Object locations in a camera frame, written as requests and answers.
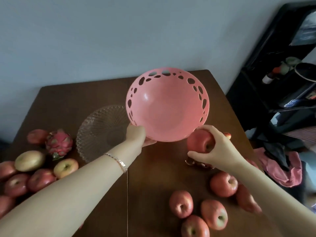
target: person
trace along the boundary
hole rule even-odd
[[[200,128],[214,135],[215,147],[208,154],[190,151],[189,157],[234,175],[284,236],[315,236],[316,215],[312,211],[248,163],[215,127]],[[146,139],[144,127],[129,125],[126,140],[108,155],[54,182],[4,216],[0,220],[0,236],[71,237],[142,147],[153,143]]]

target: wooden table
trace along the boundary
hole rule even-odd
[[[208,70],[192,71],[205,86],[210,98],[206,124],[232,134],[231,141],[240,153],[255,159],[251,145],[231,109],[223,91]],[[83,120],[94,110],[106,105],[125,105],[129,86],[135,78],[75,83],[41,88],[9,150],[10,159],[34,149],[26,135],[33,129],[64,128],[73,137]],[[203,199],[217,199],[225,206],[228,224],[211,236],[279,236],[263,215],[243,211],[232,198],[218,198],[208,187],[216,170],[203,170],[184,163],[185,140],[157,143],[145,147],[130,166],[128,173],[112,186],[74,236],[180,236],[181,220],[168,208],[174,190],[187,190],[194,199],[194,213],[199,214]],[[76,150],[68,158],[80,160]]]

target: clear glass bowl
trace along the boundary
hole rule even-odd
[[[89,163],[126,137],[130,120],[124,106],[109,105],[90,114],[81,124],[77,138],[77,150],[81,158]]]

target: gray wall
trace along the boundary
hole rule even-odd
[[[170,66],[209,69],[227,91],[291,1],[0,0],[0,138],[13,140],[45,85]]]

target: bracelet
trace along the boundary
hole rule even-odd
[[[126,165],[123,163],[123,161],[121,161],[120,159],[116,158],[115,156],[113,156],[110,153],[105,153],[105,155],[108,155],[109,157],[112,157],[113,159],[115,159],[116,162],[120,164],[120,166],[121,166],[121,168],[123,170],[123,173],[125,173],[127,171]]]

